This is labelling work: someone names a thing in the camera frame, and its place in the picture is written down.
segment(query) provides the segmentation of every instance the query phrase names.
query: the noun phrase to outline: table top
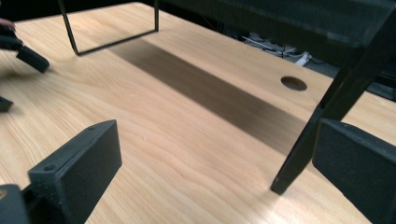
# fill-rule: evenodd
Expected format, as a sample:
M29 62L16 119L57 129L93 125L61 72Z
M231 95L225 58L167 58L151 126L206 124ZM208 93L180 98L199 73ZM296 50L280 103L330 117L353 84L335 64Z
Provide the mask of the table top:
M87 49L153 28L126 4L70 15ZM88 126L116 119L123 165L88 223L368 223L311 164L269 190L331 79L160 13L160 32L77 57L62 17L17 24L51 63L45 74L0 52L0 184ZM282 77L297 77L294 91ZM396 144L396 104L364 93L344 119Z

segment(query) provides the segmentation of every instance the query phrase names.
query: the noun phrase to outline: round hole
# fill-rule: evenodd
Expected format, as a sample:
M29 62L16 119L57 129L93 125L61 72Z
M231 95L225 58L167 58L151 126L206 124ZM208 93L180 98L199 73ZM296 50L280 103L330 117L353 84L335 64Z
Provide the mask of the round hole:
M5 189L0 189L0 200L6 197L7 191Z
M54 170L55 168L56 168L55 165L48 165L48 166L44 167L44 171L51 171L51 170Z
M305 91L308 88L305 82L297 77L282 77L280 81L283 85L295 91Z

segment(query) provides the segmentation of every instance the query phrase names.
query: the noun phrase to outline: wood grain surface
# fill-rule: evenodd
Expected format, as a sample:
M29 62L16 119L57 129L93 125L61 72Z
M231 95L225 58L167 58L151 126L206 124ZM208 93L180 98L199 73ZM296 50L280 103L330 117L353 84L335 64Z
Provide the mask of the wood grain surface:
M152 18L142 4L70 15L81 49L152 29ZM368 222L312 165L283 196L269 190L329 78L163 12L159 33L83 57L60 16L16 26L51 67L0 52L0 95L15 103L0 114L0 184L26 187L35 164L116 119L123 165L88 223ZM364 93L345 121L395 145L395 111Z

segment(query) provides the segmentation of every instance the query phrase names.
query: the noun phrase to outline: wooden table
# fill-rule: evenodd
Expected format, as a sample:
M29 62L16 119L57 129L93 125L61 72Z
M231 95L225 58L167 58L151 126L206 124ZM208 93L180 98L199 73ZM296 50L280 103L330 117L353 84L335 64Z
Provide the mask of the wooden table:
M87 49L152 29L133 3L70 15ZM88 223L365 223L309 166L281 197L269 187L331 80L161 12L160 32L77 57L62 17L17 23L46 74L0 53L0 184L94 123L116 119L123 165ZM280 79L293 76L308 89ZM365 93L344 119L393 145L396 104Z

